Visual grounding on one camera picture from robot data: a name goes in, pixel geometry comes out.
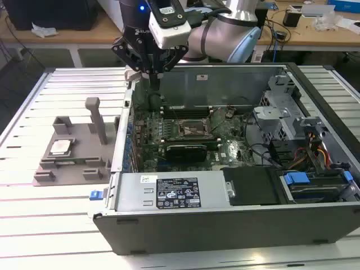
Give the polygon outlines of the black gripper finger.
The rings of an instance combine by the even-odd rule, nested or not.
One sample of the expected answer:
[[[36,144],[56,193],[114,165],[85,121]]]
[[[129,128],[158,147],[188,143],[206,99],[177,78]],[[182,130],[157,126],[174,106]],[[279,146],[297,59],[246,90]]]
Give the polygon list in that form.
[[[132,70],[140,72],[148,80],[149,87],[154,90],[154,70],[144,37],[138,35],[127,40],[122,36],[112,44],[111,50]]]
[[[155,50],[155,90],[160,87],[160,79],[163,73],[171,71],[187,52],[187,46],[175,46],[170,49],[158,48]]]

